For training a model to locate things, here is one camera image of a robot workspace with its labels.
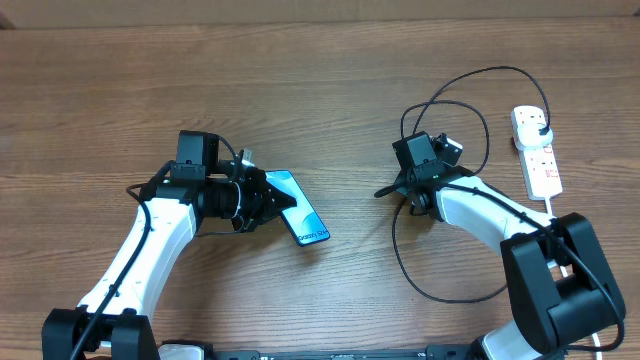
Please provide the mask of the blue screen smartphone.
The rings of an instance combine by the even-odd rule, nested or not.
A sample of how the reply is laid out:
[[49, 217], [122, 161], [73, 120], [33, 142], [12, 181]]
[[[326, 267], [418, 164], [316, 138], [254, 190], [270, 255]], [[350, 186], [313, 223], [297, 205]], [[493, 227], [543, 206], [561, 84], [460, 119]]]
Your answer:
[[296, 205], [283, 210], [281, 217], [299, 246], [309, 246], [330, 238], [330, 232], [290, 171], [267, 171], [266, 179], [276, 189], [296, 200]]

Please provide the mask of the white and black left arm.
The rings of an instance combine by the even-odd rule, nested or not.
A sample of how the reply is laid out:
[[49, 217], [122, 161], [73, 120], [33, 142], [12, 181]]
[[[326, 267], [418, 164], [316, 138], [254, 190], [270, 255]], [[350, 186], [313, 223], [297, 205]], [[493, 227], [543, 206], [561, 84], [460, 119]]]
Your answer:
[[179, 134], [175, 159], [127, 193], [139, 204], [133, 227], [108, 270], [73, 310], [54, 309], [41, 337], [46, 359], [83, 359], [102, 346], [113, 359], [212, 359], [209, 343], [156, 343], [151, 321], [182, 250], [207, 218], [250, 232], [296, 204], [266, 173], [233, 152], [218, 158], [220, 135]]

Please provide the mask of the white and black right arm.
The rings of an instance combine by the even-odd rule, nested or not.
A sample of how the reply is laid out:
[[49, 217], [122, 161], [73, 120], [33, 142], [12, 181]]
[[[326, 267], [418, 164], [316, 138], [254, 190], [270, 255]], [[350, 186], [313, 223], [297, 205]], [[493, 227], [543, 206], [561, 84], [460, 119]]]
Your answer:
[[430, 345], [427, 356], [562, 359], [621, 345], [624, 300], [588, 219], [516, 203], [458, 165], [462, 148], [444, 134], [420, 132], [392, 147], [400, 172], [375, 195], [398, 192], [411, 215], [463, 229], [498, 253], [513, 317], [469, 345]]

